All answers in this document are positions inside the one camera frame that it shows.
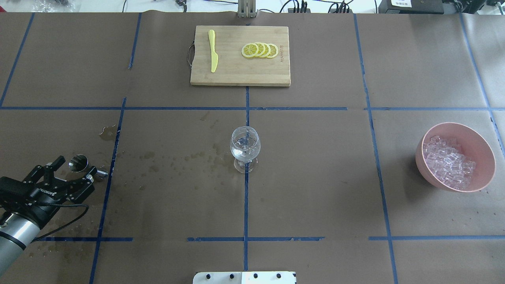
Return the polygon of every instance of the knife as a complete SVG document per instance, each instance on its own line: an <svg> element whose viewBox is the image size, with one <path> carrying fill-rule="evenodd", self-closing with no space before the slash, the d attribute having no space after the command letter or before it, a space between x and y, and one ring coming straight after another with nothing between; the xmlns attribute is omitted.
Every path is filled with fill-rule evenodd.
<svg viewBox="0 0 505 284"><path fill-rule="evenodd" d="M209 30L209 42L211 44L211 72L214 73L218 67L218 54L214 49L216 41L216 32L214 30Z"/></svg>

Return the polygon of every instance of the knife handle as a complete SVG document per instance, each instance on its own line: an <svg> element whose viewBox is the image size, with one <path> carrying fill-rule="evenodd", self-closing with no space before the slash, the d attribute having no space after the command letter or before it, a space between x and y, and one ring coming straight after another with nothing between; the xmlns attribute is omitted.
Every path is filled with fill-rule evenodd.
<svg viewBox="0 0 505 284"><path fill-rule="evenodd" d="M209 42L211 43L211 52L215 52L214 43L216 41L216 33L214 30L209 30Z"/></svg>

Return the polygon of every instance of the plastic bag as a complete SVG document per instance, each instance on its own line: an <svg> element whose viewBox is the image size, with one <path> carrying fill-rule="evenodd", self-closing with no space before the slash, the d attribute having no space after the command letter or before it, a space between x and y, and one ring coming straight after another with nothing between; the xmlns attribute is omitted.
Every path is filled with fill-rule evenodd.
<svg viewBox="0 0 505 284"><path fill-rule="evenodd" d="M75 0L33 0L33 12L78 12L81 8Z"/></svg>

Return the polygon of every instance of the glass of water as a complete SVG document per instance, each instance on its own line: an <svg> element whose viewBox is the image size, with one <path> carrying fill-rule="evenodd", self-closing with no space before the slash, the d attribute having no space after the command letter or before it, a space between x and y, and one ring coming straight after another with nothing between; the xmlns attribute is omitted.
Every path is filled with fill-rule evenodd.
<svg viewBox="0 0 505 284"><path fill-rule="evenodd" d="M241 126L231 135L230 151L235 157L235 168L241 173L246 173L246 171L249 173L257 166L256 157L260 149L258 132L250 126Z"/></svg>

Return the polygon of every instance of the table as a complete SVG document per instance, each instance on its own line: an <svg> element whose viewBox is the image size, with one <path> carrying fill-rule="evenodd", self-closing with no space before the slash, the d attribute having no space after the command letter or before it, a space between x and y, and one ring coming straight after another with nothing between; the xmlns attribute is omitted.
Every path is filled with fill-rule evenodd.
<svg viewBox="0 0 505 284"><path fill-rule="evenodd" d="M0 14L0 174L76 154L112 174L87 215L29 246L2 283L183 284L243 270L502 283L504 19ZM191 86L195 26L245 24L289 26L291 87ZM482 192L419 174L416 146L444 121L491 145L497 171ZM229 151L246 124L262 140L249 175ZM119 137L103 140L114 125ZM79 213L62 209L44 231Z"/></svg>

